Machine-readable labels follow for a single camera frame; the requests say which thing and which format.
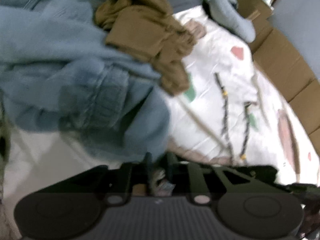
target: white bedsheet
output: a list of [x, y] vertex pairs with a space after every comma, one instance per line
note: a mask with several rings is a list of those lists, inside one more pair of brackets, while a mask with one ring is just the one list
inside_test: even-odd
[[[319, 183], [319, 158], [307, 134], [277, 90], [254, 68], [247, 45], [209, 20], [202, 7], [178, 13], [176, 17], [182, 24], [193, 18], [207, 28], [207, 35], [198, 42], [191, 55], [184, 59], [187, 71], [192, 76], [196, 98], [189, 102], [185, 95], [178, 98], [165, 96], [172, 112], [171, 136], [176, 143], [208, 158], [228, 156], [225, 138], [220, 135], [223, 100], [214, 79], [214, 73], [219, 72], [228, 91], [228, 126], [237, 163], [243, 164], [238, 156], [245, 130], [243, 103], [257, 102], [256, 106], [250, 107], [257, 129], [250, 128], [247, 161], [252, 165], [276, 166], [279, 169], [278, 181], [281, 183], [296, 181], [296, 174], [284, 156], [278, 135], [278, 110], [285, 106], [298, 139], [300, 182]], [[234, 46], [243, 48], [243, 60], [230, 52]], [[210, 132], [204, 131], [190, 113]], [[74, 136], [58, 132], [33, 134], [12, 128], [11, 143], [9, 163], [5, 168], [4, 205], [17, 237], [20, 234], [14, 223], [13, 210], [22, 197], [99, 164], [107, 164], [110, 168], [120, 165], [117, 161], [101, 162], [90, 158]]]
[[[246, 161], [249, 165], [273, 165], [279, 169], [278, 182], [319, 183], [319, 157], [289, 105], [252, 62], [249, 47], [239, 38], [208, 19], [201, 6], [180, 12], [175, 17], [185, 24], [193, 19], [207, 29], [192, 53], [183, 59], [191, 74], [196, 97], [190, 102], [185, 94], [167, 97], [172, 113], [171, 135], [176, 145], [200, 153], [211, 160], [228, 157], [225, 136], [221, 136], [224, 99], [214, 73], [228, 92], [228, 131], [233, 146], [234, 165], [244, 165], [240, 158], [249, 108], [255, 127], [249, 127]], [[242, 50], [236, 57], [232, 49]], [[279, 111], [288, 115], [298, 144], [300, 172], [290, 165], [279, 138]]]

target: pile of clothes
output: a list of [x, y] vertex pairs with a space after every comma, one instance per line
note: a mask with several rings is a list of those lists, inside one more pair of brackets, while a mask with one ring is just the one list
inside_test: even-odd
[[[170, 122], [159, 86], [172, 96], [189, 89], [181, 59], [205, 35], [172, 14], [202, 1], [0, 0], [0, 89], [10, 122], [76, 131], [98, 158], [156, 159]], [[220, 0], [207, 1], [217, 12]]]

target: brown fabric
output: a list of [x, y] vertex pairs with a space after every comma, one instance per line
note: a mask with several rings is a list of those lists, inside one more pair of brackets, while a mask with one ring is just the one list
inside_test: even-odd
[[169, 94], [189, 89], [181, 60], [191, 53], [196, 40], [172, 17], [167, 0], [107, 0], [97, 9], [95, 22], [111, 30], [107, 45], [151, 63]]
[[278, 131], [284, 156], [297, 175], [300, 174], [299, 150], [290, 119], [285, 110], [278, 111]]
[[176, 144], [173, 138], [169, 138], [167, 151], [172, 152], [188, 161], [209, 164], [209, 165], [224, 165], [224, 166], [232, 166], [232, 158], [231, 157], [215, 157], [209, 159], [207, 156], [194, 151], [194, 150], [187, 150], [183, 147], [180, 147]]
[[133, 185], [132, 196], [147, 196], [147, 185], [146, 184]]

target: brown cardboard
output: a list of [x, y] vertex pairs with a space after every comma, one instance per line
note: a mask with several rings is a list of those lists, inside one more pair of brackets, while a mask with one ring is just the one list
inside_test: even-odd
[[253, 21], [253, 26], [256, 30], [256, 39], [249, 44], [249, 48], [252, 53], [256, 52], [262, 43], [267, 39], [269, 34], [272, 32], [273, 27], [263, 17], [257, 17]]
[[258, 10], [260, 17], [267, 19], [272, 15], [270, 7], [262, 0], [237, 0], [238, 1], [238, 12], [244, 18], [249, 18], [250, 15]]
[[316, 149], [316, 152], [320, 153], [320, 128], [309, 135], [310, 140]]
[[271, 31], [253, 59], [288, 102], [315, 78], [300, 53], [277, 29]]
[[146, 184], [135, 184], [132, 186], [132, 196], [146, 196], [147, 185]]
[[320, 84], [313, 80], [291, 102], [290, 106], [298, 116], [307, 134], [320, 127]]
[[258, 18], [260, 16], [260, 12], [258, 10], [254, 10], [247, 19], [253, 21], [254, 19]]

